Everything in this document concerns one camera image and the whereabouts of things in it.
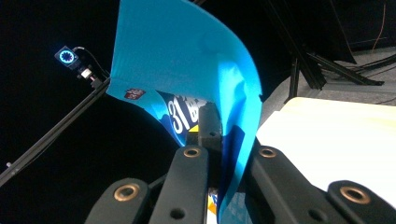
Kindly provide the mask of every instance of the tripod leg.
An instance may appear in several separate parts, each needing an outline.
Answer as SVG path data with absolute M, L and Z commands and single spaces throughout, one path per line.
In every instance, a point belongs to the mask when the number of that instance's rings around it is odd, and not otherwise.
M 297 96 L 299 75 L 300 63 L 297 58 L 293 58 L 293 62 L 291 64 L 289 97 L 286 99 L 285 103 Z

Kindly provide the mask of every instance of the black metal rod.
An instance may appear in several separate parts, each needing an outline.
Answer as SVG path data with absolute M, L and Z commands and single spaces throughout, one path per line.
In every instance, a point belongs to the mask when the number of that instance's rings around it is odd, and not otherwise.
M 289 97 L 285 103 L 287 103 L 289 100 L 297 96 L 299 76 L 300 76 L 300 64 L 298 59 L 294 58 L 293 63 L 291 65 Z
M 351 71 L 338 63 L 331 62 L 323 57 L 320 57 L 315 53 L 307 53 L 307 54 L 312 60 L 321 64 L 323 67 L 333 71 L 334 73 L 342 77 L 345 77 L 349 81 L 352 81 L 358 85 L 382 86 L 384 84 L 383 81 L 374 81 L 367 77 L 363 77 L 357 74 L 356 72 Z
M 295 19 L 292 17 L 285 1 L 261 0 L 263 8 L 279 32 L 286 47 L 301 64 L 301 71 L 311 89 L 320 89 L 326 84 L 326 79 L 321 74 L 318 65 L 313 62 L 304 49 L 304 41 Z
M 0 174 L 0 187 L 21 171 L 35 156 L 49 146 L 76 118 L 78 118 L 89 106 L 97 101 L 107 90 L 110 79 L 106 79 L 101 87 L 88 95 L 79 105 L 59 121 L 49 132 L 30 147 L 23 155 L 14 161 L 2 174 Z

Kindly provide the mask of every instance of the dark background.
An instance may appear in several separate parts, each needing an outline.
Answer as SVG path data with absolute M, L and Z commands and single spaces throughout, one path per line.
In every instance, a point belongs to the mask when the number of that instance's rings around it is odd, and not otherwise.
M 349 44 L 369 49 L 382 2 L 334 2 Z M 394 43 L 394 2 L 388 1 L 379 47 Z M 202 7 L 246 44 L 267 98 L 289 76 L 291 58 L 260 1 L 207 0 Z M 92 91 L 54 59 L 61 47 L 85 47 L 110 70 L 118 8 L 118 1 L 105 0 L 0 3 L 0 172 Z M 83 222 L 114 181 L 129 176 L 149 183 L 166 173 L 173 148 L 163 127 L 142 110 L 104 97 L 0 189 L 0 222 Z

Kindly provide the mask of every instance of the black plastic part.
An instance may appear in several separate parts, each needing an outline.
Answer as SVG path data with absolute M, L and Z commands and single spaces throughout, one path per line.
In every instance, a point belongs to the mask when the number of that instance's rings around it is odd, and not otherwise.
M 102 86 L 102 84 L 103 82 L 99 78 L 97 78 L 91 83 L 91 86 L 97 90 Z
M 209 152 L 209 187 L 218 188 L 221 175 L 221 121 L 216 105 L 199 108 L 198 145 Z
M 186 145 L 198 145 L 198 132 L 187 132 Z
M 120 202 L 115 198 L 116 190 L 124 185 L 138 186 L 137 195 L 129 201 Z M 86 224 L 96 223 L 141 223 L 149 198 L 149 186 L 138 179 L 125 178 L 112 184 L 92 208 Z
M 347 223 L 288 158 L 273 147 L 253 148 L 246 181 L 247 194 L 265 198 L 275 223 Z
M 376 62 L 372 62 L 372 63 L 368 63 L 366 65 L 363 65 L 362 67 L 364 67 L 363 71 L 371 71 L 371 70 L 375 70 L 381 67 L 385 67 L 388 65 L 391 65 L 393 63 L 396 63 L 396 54 L 393 54 L 392 56 L 389 56 L 388 58 L 376 61 Z
M 205 223 L 207 172 L 206 149 L 198 146 L 178 149 L 149 223 Z
M 352 197 L 352 200 L 357 199 L 357 201 L 353 202 L 343 196 L 342 187 L 349 188 L 351 192 L 348 197 Z M 334 207 L 351 223 L 396 223 L 396 210 L 360 184 L 346 180 L 333 182 L 329 186 L 328 196 Z M 362 203 L 364 202 L 362 197 L 367 196 L 368 203 Z

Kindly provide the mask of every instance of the white surface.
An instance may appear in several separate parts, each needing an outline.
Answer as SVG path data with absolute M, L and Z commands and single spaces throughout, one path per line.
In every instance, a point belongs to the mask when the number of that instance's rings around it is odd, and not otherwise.
M 216 223 L 218 223 L 216 215 L 213 214 L 211 211 L 207 210 L 206 224 L 216 224 Z
M 295 98 L 260 127 L 311 184 L 362 184 L 396 207 L 396 107 Z

